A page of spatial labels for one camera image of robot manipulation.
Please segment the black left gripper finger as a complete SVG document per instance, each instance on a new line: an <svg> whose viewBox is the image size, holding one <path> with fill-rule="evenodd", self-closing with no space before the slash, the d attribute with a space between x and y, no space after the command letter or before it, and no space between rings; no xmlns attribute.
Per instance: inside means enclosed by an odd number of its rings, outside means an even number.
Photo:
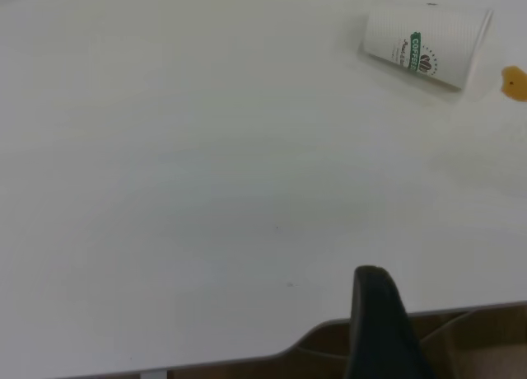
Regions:
<svg viewBox="0 0 527 379"><path fill-rule="evenodd" d="M351 379L434 378L394 280L377 266L354 271L350 353L344 376Z"/></svg>

